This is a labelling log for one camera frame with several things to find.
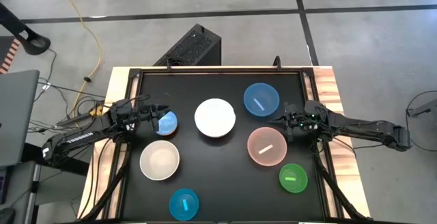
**pink bowl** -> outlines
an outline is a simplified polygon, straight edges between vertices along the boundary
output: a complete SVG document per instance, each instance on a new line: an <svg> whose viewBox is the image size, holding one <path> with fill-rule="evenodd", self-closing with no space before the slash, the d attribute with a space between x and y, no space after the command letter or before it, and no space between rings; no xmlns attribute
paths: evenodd
<svg viewBox="0 0 437 224"><path fill-rule="evenodd" d="M287 142L278 130L263 127L251 133L247 140L247 150L256 163L274 166L285 158Z"/></svg>

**gray floor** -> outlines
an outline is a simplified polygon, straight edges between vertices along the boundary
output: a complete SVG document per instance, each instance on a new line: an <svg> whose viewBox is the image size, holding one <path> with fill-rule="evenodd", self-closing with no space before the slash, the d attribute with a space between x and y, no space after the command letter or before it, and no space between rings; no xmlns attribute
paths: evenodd
<svg viewBox="0 0 437 224"><path fill-rule="evenodd" d="M21 18L76 16L66 0L0 0ZM74 0L83 16L117 16L221 10L296 9L296 0ZM306 8L425 5L437 0L303 0ZM404 109L417 93L435 89L437 10L310 14L308 21L321 65L334 66L346 114L405 125ZM104 95L113 66L152 65L195 23L223 38L223 65L270 65L280 55L287 65L310 65L299 15L227 16L125 20L88 23L103 48L103 63L87 91ZM51 82L78 89L97 62L92 37L80 23L29 25L49 37L58 58ZM9 35L0 30L0 35ZM29 56L20 47L11 71L38 69L47 76L51 53ZM70 107L75 94L64 92ZM418 99L425 102L436 95ZM32 118L53 123L65 104L49 90L35 104ZM411 120L413 139L437 148L436 121ZM49 135L28 136L42 145ZM371 144L354 140L354 145ZM373 218L435 223L436 155L412 148L359 150L358 165ZM39 223L72 221L70 197L40 209Z"/></svg>

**black box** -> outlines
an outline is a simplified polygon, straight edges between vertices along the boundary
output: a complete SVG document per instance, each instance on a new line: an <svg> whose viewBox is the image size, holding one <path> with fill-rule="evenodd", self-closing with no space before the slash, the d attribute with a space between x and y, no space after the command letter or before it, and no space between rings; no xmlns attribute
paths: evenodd
<svg viewBox="0 0 437 224"><path fill-rule="evenodd" d="M196 24L154 66L220 66L221 37Z"/></svg>

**green bowl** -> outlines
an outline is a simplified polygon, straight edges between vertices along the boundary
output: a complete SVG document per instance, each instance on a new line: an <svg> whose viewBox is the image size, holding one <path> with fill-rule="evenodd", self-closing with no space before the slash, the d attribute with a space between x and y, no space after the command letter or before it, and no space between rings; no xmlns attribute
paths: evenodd
<svg viewBox="0 0 437 224"><path fill-rule="evenodd" d="M284 165L279 172L279 182L286 191L300 193L308 185L307 172L294 163Z"/></svg>

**blue bowl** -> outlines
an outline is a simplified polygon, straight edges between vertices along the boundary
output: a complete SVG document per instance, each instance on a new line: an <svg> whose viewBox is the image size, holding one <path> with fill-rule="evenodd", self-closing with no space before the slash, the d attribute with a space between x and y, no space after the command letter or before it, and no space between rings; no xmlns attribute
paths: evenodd
<svg viewBox="0 0 437 224"><path fill-rule="evenodd" d="M158 123L159 123L159 130L156 133L162 136L170 135L178 127L178 119L175 113L173 113L172 111L168 112L163 117L161 117Z"/></svg>
<svg viewBox="0 0 437 224"><path fill-rule="evenodd" d="M178 221L191 220L199 210L199 199L190 189L177 190L170 198L170 213Z"/></svg>
<svg viewBox="0 0 437 224"><path fill-rule="evenodd" d="M246 109L258 117L273 114L279 107L279 94L274 87L265 83L255 83L244 91Z"/></svg>

